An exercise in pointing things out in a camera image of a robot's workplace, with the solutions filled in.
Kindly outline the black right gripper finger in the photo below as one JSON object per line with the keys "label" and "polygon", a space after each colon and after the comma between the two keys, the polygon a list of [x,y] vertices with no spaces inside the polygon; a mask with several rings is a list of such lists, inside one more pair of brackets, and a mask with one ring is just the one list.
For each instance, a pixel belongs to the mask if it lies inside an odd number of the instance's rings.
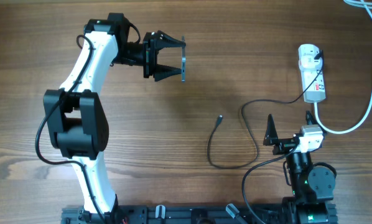
{"label": "black right gripper finger", "polygon": [[305,113],[305,120],[307,122],[307,125],[305,126],[305,133],[309,134],[317,134],[322,133],[326,134],[326,130],[324,130],[317,122],[317,120],[314,118],[312,113],[310,111],[306,111]]}
{"label": "black right gripper finger", "polygon": [[267,117],[267,128],[264,136],[264,142],[278,142],[278,135],[272,114],[269,114]]}

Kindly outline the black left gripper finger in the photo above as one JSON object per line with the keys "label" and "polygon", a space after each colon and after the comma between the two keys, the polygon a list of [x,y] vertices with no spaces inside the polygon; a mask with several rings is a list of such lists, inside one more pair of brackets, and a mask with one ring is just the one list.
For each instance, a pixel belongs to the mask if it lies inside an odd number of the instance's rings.
{"label": "black left gripper finger", "polygon": [[177,47],[185,47],[186,43],[181,40],[177,40],[166,33],[158,30],[156,32],[158,39],[156,40],[156,48],[163,49],[163,48],[177,48]]}
{"label": "black left gripper finger", "polygon": [[156,69],[154,70],[154,81],[159,82],[165,78],[169,78],[174,75],[179,75],[182,73],[180,68],[171,67],[167,65],[157,65]]}

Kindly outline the smartphone with cyan screen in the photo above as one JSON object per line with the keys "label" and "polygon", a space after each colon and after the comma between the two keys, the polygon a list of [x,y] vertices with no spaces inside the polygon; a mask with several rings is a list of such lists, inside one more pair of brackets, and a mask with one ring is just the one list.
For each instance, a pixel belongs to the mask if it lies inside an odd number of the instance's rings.
{"label": "smartphone with cyan screen", "polygon": [[[185,44],[185,36],[182,36],[182,42]],[[185,45],[182,47],[182,64],[181,64],[181,78],[182,82],[185,82],[185,63],[186,63],[186,55],[185,55]]]}

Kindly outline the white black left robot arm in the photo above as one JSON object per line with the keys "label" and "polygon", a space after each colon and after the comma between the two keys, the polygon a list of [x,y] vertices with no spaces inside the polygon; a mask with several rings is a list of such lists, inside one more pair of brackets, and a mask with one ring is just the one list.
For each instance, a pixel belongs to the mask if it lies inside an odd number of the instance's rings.
{"label": "white black left robot arm", "polygon": [[141,66],[143,77],[161,81],[185,75],[185,67],[160,65],[158,53],[164,48],[184,49],[177,40],[158,30],[137,41],[128,40],[136,26],[122,13],[107,19],[90,19],[79,39],[81,53],[68,78],[57,90],[43,97],[45,117],[36,137],[37,157],[46,164],[71,164],[84,196],[84,204],[62,210],[62,223],[128,223],[129,216],[118,204],[108,179],[104,151],[109,125],[100,101],[106,74],[115,64]]}

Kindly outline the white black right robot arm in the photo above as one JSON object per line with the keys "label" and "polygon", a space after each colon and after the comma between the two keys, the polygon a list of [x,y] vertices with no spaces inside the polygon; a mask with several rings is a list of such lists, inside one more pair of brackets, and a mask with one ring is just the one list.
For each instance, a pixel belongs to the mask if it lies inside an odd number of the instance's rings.
{"label": "white black right robot arm", "polygon": [[263,144],[273,146],[272,153],[286,158],[283,170],[286,183],[292,187],[293,196],[282,199],[283,223],[337,223],[333,191],[337,172],[324,162],[313,163],[310,153],[322,147],[325,132],[310,112],[306,112],[307,124],[291,138],[279,138],[271,114]]}

